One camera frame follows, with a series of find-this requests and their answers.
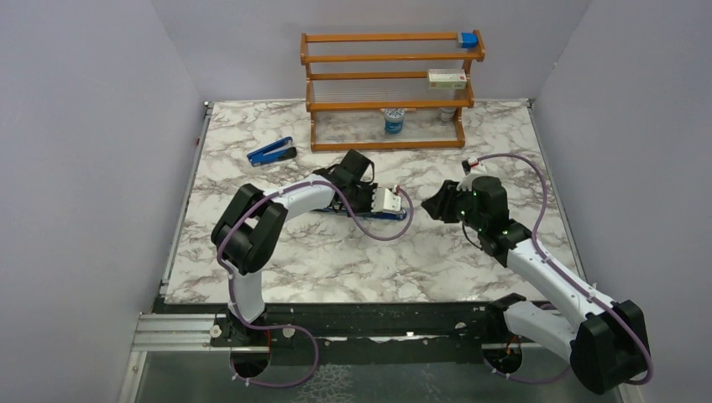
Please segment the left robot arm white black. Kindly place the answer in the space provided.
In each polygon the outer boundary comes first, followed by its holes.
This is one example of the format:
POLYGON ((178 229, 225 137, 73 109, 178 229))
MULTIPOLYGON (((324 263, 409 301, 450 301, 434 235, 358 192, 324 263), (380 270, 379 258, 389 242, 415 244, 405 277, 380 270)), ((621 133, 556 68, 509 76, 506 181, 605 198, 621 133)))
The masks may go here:
POLYGON ((364 179, 367 170, 374 170, 374 162, 351 149, 339 163, 293 184, 271 191, 252 184, 238 189, 217 220, 211 241, 218 263, 228 272, 228 310, 236 316, 231 330, 239 342, 250 345, 263 337, 261 270, 285 223, 322 209, 341 207, 353 216, 370 212, 377 185, 364 179))

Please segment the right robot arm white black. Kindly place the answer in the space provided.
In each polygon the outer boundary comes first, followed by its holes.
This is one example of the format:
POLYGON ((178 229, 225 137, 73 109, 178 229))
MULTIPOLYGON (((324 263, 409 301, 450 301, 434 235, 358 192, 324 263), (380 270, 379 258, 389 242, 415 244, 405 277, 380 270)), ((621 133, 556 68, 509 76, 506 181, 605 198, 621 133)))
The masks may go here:
POLYGON ((533 285, 557 309, 545 311, 511 294, 492 302, 484 319, 497 342, 522 336, 568 361, 579 382, 602 395, 653 374, 645 317, 633 301, 618 302, 570 275, 525 225, 510 217, 499 179, 479 176, 470 186, 444 181, 422 206, 430 218, 476 231, 482 250, 533 285))

